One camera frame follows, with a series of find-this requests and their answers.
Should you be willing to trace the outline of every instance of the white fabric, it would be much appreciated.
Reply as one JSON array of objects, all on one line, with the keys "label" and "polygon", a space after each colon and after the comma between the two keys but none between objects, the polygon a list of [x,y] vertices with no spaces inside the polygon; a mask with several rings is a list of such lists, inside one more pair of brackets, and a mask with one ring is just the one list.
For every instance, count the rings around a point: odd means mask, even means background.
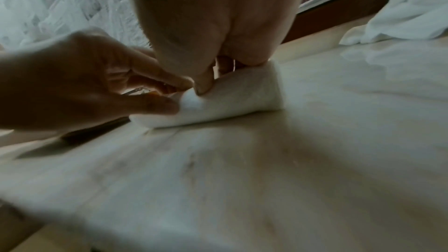
[{"label": "white fabric", "polygon": [[275,63],[237,70],[216,80],[198,97],[193,89],[175,94],[180,111],[174,116],[131,115],[132,122],[149,128],[182,126],[283,108],[282,86]]},{"label": "white fabric", "polygon": [[366,25],[352,28],[339,42],[371,43],[391,38],[432,39],[448,28],[448,0],[389,0]]}]

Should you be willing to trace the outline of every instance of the marble surface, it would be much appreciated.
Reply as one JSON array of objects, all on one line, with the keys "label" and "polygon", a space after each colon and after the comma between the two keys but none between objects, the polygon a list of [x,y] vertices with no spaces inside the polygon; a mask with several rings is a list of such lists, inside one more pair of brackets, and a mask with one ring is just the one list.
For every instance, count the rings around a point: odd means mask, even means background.
[{"label": "marble surface", "polygon": [[287,108],[1,149],[0,197],[106,251],[448,251],[448,39],[281,66]]}]

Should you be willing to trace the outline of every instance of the person's left hand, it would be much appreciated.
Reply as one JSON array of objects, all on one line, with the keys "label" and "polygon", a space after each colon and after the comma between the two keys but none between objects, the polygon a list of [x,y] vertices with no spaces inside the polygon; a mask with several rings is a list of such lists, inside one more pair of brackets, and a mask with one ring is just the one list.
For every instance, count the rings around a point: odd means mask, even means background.
[{"label": "person's left hand", "polygon": [[192,87],[190,80],[165,72],[152,50],[127,47],[100,29],[1,53],[0,64],[3,129],[68,132],[130,114],[175,114],[179,106],[167,97],[122,93]]}]

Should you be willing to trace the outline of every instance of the folded white towel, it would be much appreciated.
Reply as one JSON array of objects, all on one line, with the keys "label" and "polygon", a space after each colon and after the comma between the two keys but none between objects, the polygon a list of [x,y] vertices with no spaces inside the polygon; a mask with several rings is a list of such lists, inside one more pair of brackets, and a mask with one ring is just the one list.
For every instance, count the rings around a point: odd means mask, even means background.
[{"label": "folded white towel", "polygon": [[391,38],[432,39],[448,28],[448,0],[389,0],[366,25],[352,28],[339,42],[371,43]]},{"label": "folded white towel", "polygon": [[131,115],[132,122],[149,128],[181,126],[283,108],[283,89],[276,64],[268,62],[224,75],[198,97],[193,89],[177,93],[180,111],[174,116]]}]

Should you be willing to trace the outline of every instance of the marble countertop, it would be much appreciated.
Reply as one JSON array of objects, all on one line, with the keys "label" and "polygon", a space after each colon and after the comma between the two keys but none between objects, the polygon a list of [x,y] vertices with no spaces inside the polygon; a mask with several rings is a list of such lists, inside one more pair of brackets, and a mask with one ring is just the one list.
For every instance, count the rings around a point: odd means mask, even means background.
[{"label": "marble countertop", "polygon": [[281,65],[287,108],[0,149],[0,197],[105,251],[448,251],[448,38]]}]

